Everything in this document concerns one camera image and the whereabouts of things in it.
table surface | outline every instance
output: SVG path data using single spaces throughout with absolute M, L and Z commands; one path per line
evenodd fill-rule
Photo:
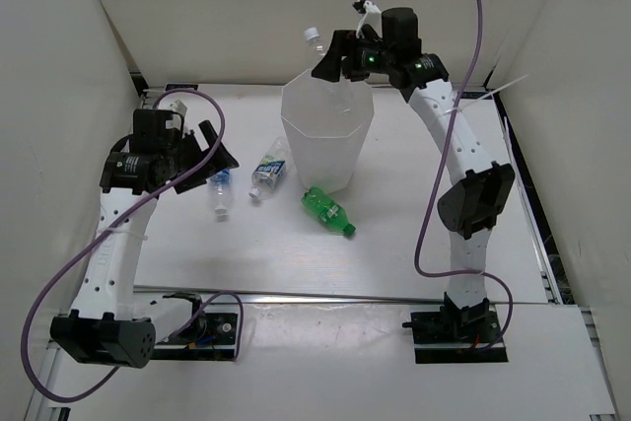
M 506 364 L 415 365 L 404 320 L 409 308 L 399 305 L 246 305 L 237 363 L 121 369 L 73 403 L 70 419 L 589 421 L 613 413 L 576 307 L 517 305 Z M 59 359 L 52 387 L 63 395 L 109 370 Z
M 234 205 L 217 222 L 208 186 L 161 196 L 144 243 L 136 285 L 233 289 L 335 296 L 441 300 L 447 281 L 418 276 L 414 248 L 440 154 L 421 119 L 394 90 L 374 89 L 375 118 L 355 173 L 333 198 L 357 227 L 352 240 L 328 232 L 303 209 L 298 176 L 289 173 L 260 205 L 247 196 L 250 174 L 274 139 L 283 135 L 281 88 L 201 86 L 226 115 L 224 143 L 239 160 L 233 171 Z M 210 118 L 212 106 L 177 95 L 188 106 L 190 126 Z M 463 112 L 482 145 L 499 163 L 509 162 L 493 101 Z M 445 174 L 442 190 L 450 187 Z M 434 213 L 421 255 L 429 271 L 450 267 L 448 233 Z M 503 278 L 518 303 L 545 303 L 535 243 L 516 185 L 488 247 L 487 271 Z M 506 301 L 487 284 L 489 298 Z

